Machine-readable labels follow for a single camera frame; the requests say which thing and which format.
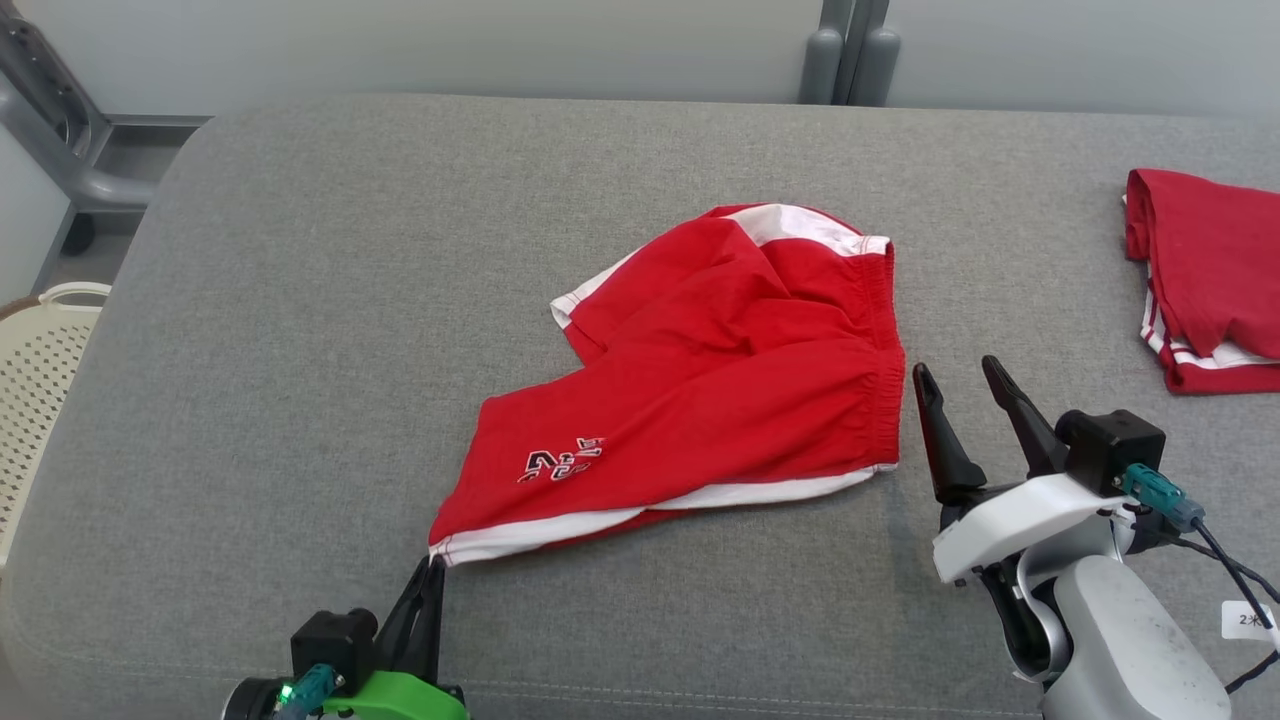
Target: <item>gray fabric surface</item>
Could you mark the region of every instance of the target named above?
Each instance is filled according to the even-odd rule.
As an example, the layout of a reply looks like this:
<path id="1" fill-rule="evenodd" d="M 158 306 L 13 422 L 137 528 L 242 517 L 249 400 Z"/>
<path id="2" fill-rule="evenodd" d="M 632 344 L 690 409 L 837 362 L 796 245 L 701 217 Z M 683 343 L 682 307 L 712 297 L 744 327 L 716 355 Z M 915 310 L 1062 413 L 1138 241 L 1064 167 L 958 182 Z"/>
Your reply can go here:
<path id="1" fill-rule="evenodd" d="M 314 610 L 385 614 L 481 400 L 573 370 L 547 301 L 707 209 L 819 208 L 897 249 L 910 361 L 970 454 L 1024 466 L 978 368 L 1046 414 L 1128 407 L 1238 556 L 1280 578 L 1280 396 L 1172 397 L 1139 338 L 1125 173 L 1280 190 L 1280 128 L 1196 119 L 347 96 L 182 150 L 31 496 L 4 646 L 60 717 L 214 717 Z M 896 474 L 449 578 L 442 678 L 477 717 L 1034 717 L 977 588 L 937 582 L 914 400 Z M 1222 676 L 1236 592 L 1133 562 Z M 1280 674 L 1243 691 L 1271 717 Z"/>

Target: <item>white plastic part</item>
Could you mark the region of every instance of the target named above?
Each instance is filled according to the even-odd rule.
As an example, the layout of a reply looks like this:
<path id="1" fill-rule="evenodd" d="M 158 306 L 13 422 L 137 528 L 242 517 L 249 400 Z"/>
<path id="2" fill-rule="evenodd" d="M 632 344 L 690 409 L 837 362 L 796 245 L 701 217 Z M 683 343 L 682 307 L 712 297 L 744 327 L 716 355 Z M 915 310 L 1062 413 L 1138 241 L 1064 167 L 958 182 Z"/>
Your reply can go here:
<path id="1" fill-rule="evenodd" d="M 1033 478 L 974 507 L 933 538 L 933 565 L 951 583 L 1125 502 L 1135 501 L 1098 497 L 1066 474 Z"/>
<path id="2" fill-rule="evenodd" d="M 65 283 L 0 319 L 0 575 L 49 432 L 101 307 L 60 302 L 110 286 Z"/>

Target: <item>perforated laundry basket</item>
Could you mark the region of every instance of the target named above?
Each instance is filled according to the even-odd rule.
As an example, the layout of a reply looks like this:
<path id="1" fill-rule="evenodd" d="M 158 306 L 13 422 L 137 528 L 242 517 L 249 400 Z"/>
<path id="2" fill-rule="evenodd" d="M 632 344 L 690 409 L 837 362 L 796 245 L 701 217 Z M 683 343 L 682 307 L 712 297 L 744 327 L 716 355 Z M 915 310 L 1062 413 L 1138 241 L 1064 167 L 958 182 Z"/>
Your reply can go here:
<path id="1" fill-rule="evenodd" d="M 65 283 L 0 307 L 0 577 L 49 430 L 101 310 L 61 299 L 110 290 Z"/>

